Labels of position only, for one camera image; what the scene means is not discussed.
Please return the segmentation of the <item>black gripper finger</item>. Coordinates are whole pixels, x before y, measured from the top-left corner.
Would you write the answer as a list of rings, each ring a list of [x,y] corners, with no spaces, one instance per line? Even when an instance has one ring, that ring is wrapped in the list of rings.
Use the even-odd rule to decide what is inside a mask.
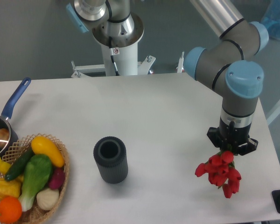
[[[224,138],[222,137],[219,128],[210,127],[207,131],[207,136],[214,147],[221,148],[223,146]]]
[[[257,146],[258,146],[257,140],[253,138],[248,138],[245,143],[236,146],[235,154],[244,156],[246,154],[256,151]]]

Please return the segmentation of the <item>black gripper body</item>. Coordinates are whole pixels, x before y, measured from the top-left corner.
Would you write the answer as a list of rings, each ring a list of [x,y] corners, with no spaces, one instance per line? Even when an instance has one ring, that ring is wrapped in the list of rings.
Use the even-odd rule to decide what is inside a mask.
[[[219,137],[222,141],[220,150],[231,150],[232,152],[247,152],[248,135],[251,125],[245,127],[235,127],[227,125],[220,119]]]

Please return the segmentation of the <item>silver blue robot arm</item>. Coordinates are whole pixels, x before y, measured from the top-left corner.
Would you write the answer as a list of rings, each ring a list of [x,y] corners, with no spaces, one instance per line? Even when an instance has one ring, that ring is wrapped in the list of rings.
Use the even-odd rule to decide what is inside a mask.
[[[207,132],[213,145],[248,154],[258,145],[249,131],[264,79],[262,68],[249,57],[266,46],[267,29],[258,22],[248,23],[228,0],[194,0],[192,5],[221,42],[210,50],[193,48],[182,57],[181,66],[223,99],[219,126]],[[91,31],[100,44],[107,76],[148,73],[137,56],[144,26],[131,11],[130,1],[75,0],[66,10],[73,24],[83,33]]]

